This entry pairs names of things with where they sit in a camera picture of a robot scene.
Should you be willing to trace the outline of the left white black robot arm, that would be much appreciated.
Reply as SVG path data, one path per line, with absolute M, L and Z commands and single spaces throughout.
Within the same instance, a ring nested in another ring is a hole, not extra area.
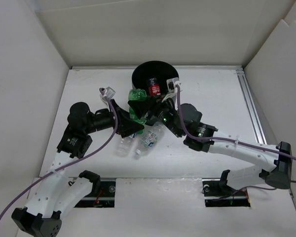
M 100 175 L 85 170 L 69 184 L 67 172 L 81 161 L 92 144 L 91 133 L 113 128 L 122 138 L 143 130 L 144 126 L 133 121 L 127 111 L 111 100 L 110 109 L 92 113 L 84 102 L 70 107 L 62 139 L 57 146 L 54 160 L 33 197 L 23 208 L 16 208 L 12 220 L 18 228 L 33 237 L 55 237 L 64 217 L 85 196 L 100 192 Z

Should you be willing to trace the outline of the clear bottle green blue label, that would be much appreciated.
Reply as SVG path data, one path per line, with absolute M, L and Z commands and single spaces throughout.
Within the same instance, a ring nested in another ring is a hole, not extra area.
M 161 122 L 156 122 L 151 126 L 141 137 L 138 145 L 135 148 L 135 158 L 139 159 L 151 153 L 155 146 L 164 136 L 165 125 Z

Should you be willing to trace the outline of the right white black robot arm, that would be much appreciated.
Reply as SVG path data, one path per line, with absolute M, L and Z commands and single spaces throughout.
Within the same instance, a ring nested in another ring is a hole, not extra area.
M 172 99 L 162 101 L 152 96 L 145 100 L 130 100 L 128 105 L 138 117 L 158 119 L 177 137 L 185 137 L 184 144 L 197 152 L 213 153 L 237 158 L 251 164 L 238 170 L 225 170 L 218 182 L 225 195 L 245 186 L 265 183 L 273 188 L 291 187 L 292 154 L 287 142 L 277 145 L 246 143 L 236 136 L 226 135 L 201 122 L 202 113 L 188 103 L 174 107 Z

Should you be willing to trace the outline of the green plastic bottle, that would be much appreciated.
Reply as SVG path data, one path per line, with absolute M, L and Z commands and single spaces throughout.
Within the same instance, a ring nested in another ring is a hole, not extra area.
M 139 124 L 145 125 L 147 119 L 137 115 L 138 108 L 142 104 L 142 101 L 147 99 L 147 94 L 144 89 L 131 89 L 128 94 L 128 101 L 131 102 L 129 105 L 130 119 Z

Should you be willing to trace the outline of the clear bottle red label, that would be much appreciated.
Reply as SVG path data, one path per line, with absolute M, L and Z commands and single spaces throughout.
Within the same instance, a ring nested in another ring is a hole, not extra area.
M 148 78 L 147 86 L 148 86 L 148 92 L 150 96 L 161 95 L 161 90 L 160 90 L 160 86 L 157 78 Z

